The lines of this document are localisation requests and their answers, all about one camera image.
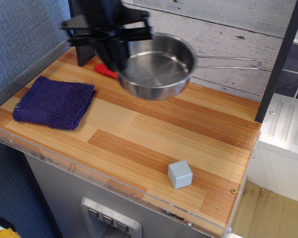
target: button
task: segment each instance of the button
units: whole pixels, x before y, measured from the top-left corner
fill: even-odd
[[[110,224],[110,225],[114,224],[113,219],[111,219],[109,217],[106,217],[105,215],[103,215],[103,221],[107,224]]]
[[[117,227],[124,232],[128,232],[128,227],[120,222],[117,222]]]
[[[98,212],[91,210],[90,208],[88,208],[88,213],[94,218],[99,218]]]

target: gray fabric wall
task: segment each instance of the gray fabric wall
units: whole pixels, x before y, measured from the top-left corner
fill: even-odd
[[[67,50],[67,0],[0,1],[0,105]],[[23,154],[0,144],[0,216],[22,238],[57,237]]]
[[[69,18],[67,0],[0,1],[0,105],[64,52]]]

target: screw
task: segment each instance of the screw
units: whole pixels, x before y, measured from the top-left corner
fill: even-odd
[[[237,194],[237,191],[236,191],[236,189],[234,189],[234,188],[232,188],[232,189],[230,190],[230,192],[231,192],[231,194]]]

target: wooden countertop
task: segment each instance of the wooden countertop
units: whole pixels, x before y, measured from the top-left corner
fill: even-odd
[[[129,199],[221,236],[219,227],[230,225],[238,197],[231,189],[240,191],[259,133],[260,124],[254,121],[259,103],[194,84],[169,100],[137,99],[117,80],[96,73],[98,62],[94,57],[79,67],[75,49],[70,49],[40,74],[95,85],[97,93],[76,130],[12,119],[33,80],[0,107],[0,140],[38,153],[60,168],[65,165],[70,173],[79,170],[89,180],[99,179],[100,172],[108,176],[102,182],[115,182]],[[168,165],[182,160],[188,162],[193,181],[174,189]]]

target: wooden floor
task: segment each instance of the wooden floor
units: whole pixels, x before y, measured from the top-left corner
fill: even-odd
[[[298,202],[247,182],[233,232],[243,238],[298,238]]]

